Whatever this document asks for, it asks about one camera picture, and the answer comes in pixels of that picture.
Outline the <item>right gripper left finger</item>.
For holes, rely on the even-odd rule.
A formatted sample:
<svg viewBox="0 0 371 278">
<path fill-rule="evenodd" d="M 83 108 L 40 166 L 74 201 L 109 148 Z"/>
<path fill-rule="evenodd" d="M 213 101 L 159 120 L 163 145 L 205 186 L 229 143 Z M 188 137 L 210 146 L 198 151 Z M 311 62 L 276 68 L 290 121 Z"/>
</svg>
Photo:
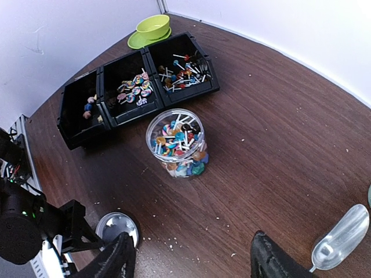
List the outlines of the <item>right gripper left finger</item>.
<svg viewBox="0 0 371 278">
<path fill-rule="evenodd" d="M 122 232 L 91 263 L 71 277 L 134 277 L 135 264 L 133 238 Z"/>
</svg>

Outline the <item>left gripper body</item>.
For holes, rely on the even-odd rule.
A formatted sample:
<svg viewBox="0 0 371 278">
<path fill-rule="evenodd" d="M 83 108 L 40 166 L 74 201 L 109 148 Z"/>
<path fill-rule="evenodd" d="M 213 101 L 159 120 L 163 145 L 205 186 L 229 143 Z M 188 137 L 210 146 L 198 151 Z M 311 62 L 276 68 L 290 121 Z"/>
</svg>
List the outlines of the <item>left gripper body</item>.
<svg viewBox="0 0 371 278">
<path fill-rule="evenodd" d="M 85 206 L 76 200 L 71 200 L 59 208 L 48 203 L 43 212 L 43 238 L 62 236 L 63 253 L 102 247 L 103 241 L 86 221 L 85 213 Z"/>
</svg>

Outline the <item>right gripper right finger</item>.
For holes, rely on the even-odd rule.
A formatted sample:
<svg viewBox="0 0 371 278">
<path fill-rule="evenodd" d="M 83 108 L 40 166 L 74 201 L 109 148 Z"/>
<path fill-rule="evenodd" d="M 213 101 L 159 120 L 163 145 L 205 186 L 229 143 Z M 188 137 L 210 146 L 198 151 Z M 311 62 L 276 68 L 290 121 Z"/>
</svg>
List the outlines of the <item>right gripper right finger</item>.
<svg viewBox="0 0 371 278">
<path fill-rule="evenodd" d="M 298 264 L 263 231 L 257 231 L 251 241 L 250 276 L 257 278 L 316 277 Z"/>
</svg>

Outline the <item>metal scoop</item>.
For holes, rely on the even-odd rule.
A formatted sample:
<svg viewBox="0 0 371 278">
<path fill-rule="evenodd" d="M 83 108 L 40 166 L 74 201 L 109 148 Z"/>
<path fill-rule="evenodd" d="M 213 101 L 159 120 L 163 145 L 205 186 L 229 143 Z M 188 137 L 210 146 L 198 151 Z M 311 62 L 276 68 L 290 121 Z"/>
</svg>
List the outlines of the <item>metal scoop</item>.
<svg viewBox="0 0 371 278">
<path fill-rule="evenodd" d="M 331 270 L 340 265 L 360 244 L 369 229 L 370 217 L 362 204 L 352 206 L 312 249 L 312 267 Z"/>
</svg>

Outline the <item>pile of star candies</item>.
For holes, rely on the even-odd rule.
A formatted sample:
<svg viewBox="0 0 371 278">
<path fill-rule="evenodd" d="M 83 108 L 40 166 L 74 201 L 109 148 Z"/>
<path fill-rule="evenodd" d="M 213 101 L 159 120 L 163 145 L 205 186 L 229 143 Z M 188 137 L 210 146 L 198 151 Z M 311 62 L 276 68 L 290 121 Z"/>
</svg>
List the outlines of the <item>pile of star candies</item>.
<svg viewBox="0 0 371 278">
<path fill-rule="evenodd" d="M 97 99 L 98 99 L 98 97 L 97 97 L 96 94 L 94 96 L 88 97 L 87 103 L 84 105 L 84 108 L 83 108 L 84 112 L 83 112 L 82 116 L 83 116 L 84 119 L 88 120 L 92 117 L 93 106 L 96 104 Z M 98 123 L 103 123 L 104 120 L 103 120 L 101 108 L 98 107 L 97 110 L 99 112 L 99 114 L 97 115 L 97 121 L 98 121 Z"/>
</svg>

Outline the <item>clear plastic jar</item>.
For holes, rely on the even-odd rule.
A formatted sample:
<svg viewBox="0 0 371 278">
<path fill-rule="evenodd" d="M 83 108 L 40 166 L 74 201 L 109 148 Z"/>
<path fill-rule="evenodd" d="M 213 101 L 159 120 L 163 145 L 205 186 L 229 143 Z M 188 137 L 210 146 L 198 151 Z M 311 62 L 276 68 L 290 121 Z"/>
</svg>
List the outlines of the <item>clear plastic jar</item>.
<svg viewBox="0 0 371 278">
<path fill-rule="evenodd" d="M 187 109 L 157 115 L 146 131 L 151 154 L 174 178 L 202 174 L 209 162 L 205 130 L 200 118 Z"/>
</svg>

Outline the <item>pile of swirl lollipops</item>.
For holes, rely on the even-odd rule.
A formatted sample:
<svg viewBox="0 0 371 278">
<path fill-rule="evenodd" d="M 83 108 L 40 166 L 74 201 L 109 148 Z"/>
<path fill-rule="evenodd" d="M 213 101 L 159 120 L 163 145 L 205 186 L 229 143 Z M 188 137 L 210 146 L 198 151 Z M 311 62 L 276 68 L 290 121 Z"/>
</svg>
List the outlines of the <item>pile of swirl lollipops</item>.
<svg viewBox="0 0 371 278">
<path fill-rule="evenodd" d="M 122 81 L 117 88 L 118 104 L 136 104 L 137 107 L 148 103 L 148 98 L 153 94 L 154 89 L 148 72 L 141 68 L 141 73 L 131 80 Z"/>
</svg>

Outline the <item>black three-compartment candy tray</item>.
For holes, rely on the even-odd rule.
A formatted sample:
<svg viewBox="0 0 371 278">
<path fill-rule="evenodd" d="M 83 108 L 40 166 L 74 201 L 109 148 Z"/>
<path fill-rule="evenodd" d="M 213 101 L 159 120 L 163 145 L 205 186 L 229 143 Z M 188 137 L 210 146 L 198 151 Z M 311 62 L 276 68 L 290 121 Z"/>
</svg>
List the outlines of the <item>black three-compartment candy tray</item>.
<svg viewBox="0 0 371 278">
<path fill-rule="evenodd" d="M 57 127 L 73 150 L 119 126 L 219 88 L 210 57 L 185 32 L 65 85 Z"/>
</svg>

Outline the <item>pile of stick candies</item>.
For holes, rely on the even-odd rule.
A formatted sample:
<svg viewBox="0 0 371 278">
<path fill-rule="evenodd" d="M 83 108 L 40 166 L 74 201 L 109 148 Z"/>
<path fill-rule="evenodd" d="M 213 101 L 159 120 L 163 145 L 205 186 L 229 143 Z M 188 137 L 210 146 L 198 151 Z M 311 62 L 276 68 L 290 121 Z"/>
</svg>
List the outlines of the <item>pile of stick candies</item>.
<svg viewBox="0 0 371 278">
<path fill-rule="evenodd" d="M 157 66 L 162 87 L 169 94 L 212 80 L 209 65 L 197 54 L 172 54 L 166 65 Z"/>
</svg>

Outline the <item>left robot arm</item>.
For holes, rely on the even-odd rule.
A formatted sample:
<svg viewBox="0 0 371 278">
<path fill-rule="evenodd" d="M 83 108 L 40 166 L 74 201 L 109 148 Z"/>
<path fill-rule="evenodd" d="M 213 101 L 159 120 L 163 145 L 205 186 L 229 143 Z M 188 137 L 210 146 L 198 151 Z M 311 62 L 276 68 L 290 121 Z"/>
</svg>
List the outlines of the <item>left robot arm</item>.
<svg viewBox="0 0 371 278">
<path fill-rule="evenodd" d="M 26 264 L 41 251 L 43 241 L 62 237 L 62 253 L 98 249 L 103 241 L 85 219 L 86 208 L 77 200 L 57 208 L 44 193 L 30 192 L 18 182 L 1 178 L 1 258 Z"/>
</svg>

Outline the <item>patterned ceramic mug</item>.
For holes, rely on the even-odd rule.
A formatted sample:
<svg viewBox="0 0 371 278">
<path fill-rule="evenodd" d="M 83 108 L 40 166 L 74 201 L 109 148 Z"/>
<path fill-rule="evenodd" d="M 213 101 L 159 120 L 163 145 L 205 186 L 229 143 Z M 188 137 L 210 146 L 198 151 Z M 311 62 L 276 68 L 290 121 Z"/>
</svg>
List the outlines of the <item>patterned ceramic mug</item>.
<svg viewBox="0 0 371 278">
<path fill-rule="evenodd" d="M 368 204 L 369 204 L 369 207 L 371 208 L 371 185 L 369 186 L 369 189 L 368 189 Z"/>
</svg>

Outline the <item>green plate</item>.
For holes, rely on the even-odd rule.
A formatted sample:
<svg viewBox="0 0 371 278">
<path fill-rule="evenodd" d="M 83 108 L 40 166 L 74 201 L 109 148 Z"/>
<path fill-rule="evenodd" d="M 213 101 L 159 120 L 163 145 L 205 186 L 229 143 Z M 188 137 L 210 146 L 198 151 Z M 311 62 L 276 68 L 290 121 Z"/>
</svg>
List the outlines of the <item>green plate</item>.
<svg viewBox="0 0 371 278">
<path fill-rule="evenodd" d="M 165 39 L 168 39 L 172 33 L 172 29 L 169 28 L 166 34 L 158 39 L 146 39 L 142 35 L 140 35 L 138 32 L 134 32 L 128 39 L 127 45 L 134 50 L 144 48 L 145 46 L 152 45 L 153 43 L 157 43 L 160 41 L 163 41 Z"/>
</svg>

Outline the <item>green bowl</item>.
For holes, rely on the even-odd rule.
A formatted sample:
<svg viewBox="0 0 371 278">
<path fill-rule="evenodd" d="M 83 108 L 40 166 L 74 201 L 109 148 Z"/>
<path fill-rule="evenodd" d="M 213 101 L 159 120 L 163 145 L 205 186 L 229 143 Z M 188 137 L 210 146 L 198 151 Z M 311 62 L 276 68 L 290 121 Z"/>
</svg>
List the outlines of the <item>green bowl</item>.
<svg viewBox="0 0 371 278">
<path fill-rule="evenodd" d="M 136 31 L 148 40 L 159 39 L 169 31 L 170 17 L 165 14 L 158 14 L 148 17 L 136 26 Z"/>
</svg>

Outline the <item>front aluminium rail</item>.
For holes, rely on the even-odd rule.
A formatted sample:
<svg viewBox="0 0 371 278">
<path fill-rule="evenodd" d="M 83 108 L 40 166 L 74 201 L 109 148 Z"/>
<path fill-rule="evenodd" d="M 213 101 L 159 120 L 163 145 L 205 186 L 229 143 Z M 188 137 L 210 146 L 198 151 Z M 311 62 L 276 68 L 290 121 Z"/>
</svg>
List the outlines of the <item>front aluminium rail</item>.
<svg viewBox="0 0 371 278">
<path fill-rule="evenodd" d="M 32 158 L 28 134 L 26 131 L 26 121 L 28 117 L 21 114 L 9 129 L 11 142 L 23 148 L 23 158 L 19 165 L 10 166 L 6 173 L 12 181 L 25 182 L 23 187 L 36 194 L 42 192 L 42 187 L 37 176 L 36 167 Z"/>
</svg>

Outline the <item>left aluminium frame post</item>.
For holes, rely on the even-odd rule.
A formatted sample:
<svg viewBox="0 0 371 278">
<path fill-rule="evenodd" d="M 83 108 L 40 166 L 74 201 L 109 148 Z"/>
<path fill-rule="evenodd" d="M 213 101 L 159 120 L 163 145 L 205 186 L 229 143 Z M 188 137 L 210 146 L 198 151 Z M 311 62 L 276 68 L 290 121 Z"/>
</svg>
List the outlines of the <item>left aluminium frame post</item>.
<svg viewBox="0 0 371 278">
<path fill-rule="evenodd" d="M 159 8 L 159 11 L 162 14 L 166 14 L 169 12 L 168 5 L 167 5 L 167 0 L 157 0 L 157 5 Z"/>
</svg>

